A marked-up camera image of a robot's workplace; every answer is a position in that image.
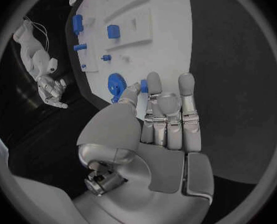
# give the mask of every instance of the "blue knob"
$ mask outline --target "blue knob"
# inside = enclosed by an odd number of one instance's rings
[[[148,93],[149,92],[147,80],[141,80],[140,81],[140,89],[141,89],[141,93]]]
[[[109,39],[117,39],[120,38],[120,31],[118,25],[109,25],[107,27],[107,33]]]
[[[126,88],[126,81],[119,73],[113,73],[108,77],[108,89],[109,92],[114,95],[114,97],[111,99],[112,103],[118,102]]]
[[[103,61],[111,61],[111,55],[104,55],[104,56],[102,56],[101,60],[103,60]]]
[[[88,46],[86,44],[80,44],[80,45],[75,45],[73,48],[74,48],[75,51],[78,51],[78,50],[87,49]]]
[[[73,20],[73,32],[75,33],[75,35],[78,36],[79,33],[84,30],[84,26],[82,23],[83,17],[80,14],[78,14],[73,16],[72,20]]]

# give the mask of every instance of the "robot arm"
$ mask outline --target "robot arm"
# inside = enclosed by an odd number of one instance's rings
[[[22,62],[38,84],[38,93],[44,103],[66,109],[67,104],[60,99],[65,91],[66,83],[63,79],[54,81],[49,74],[56,71],[58,62],[50,58],[42,44],[33,36],[33,24],[24,20],[23,24],[13,35],[14,41],[21,45],[20,56]]]

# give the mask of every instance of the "wire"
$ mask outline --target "wire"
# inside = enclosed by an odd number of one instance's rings
[[[32,21],[32,20],[31,20],[29,17],[27,17],[27,16],[24,16],[24,18],[25,18],[26,20],[30,21],[31,24],[32,24],[35,28],[37,28],[40,32],[42,32],[42,33],[45,35],[45,37],[46,37],[46,40],[45,40],[45,50],[48,52],[48,50],[49,50],[49,38],[48,38],[48,34],[47,34],[47,29],[46,29],[46,27],[43,26],[42,24],[38,23],[38,22]]]

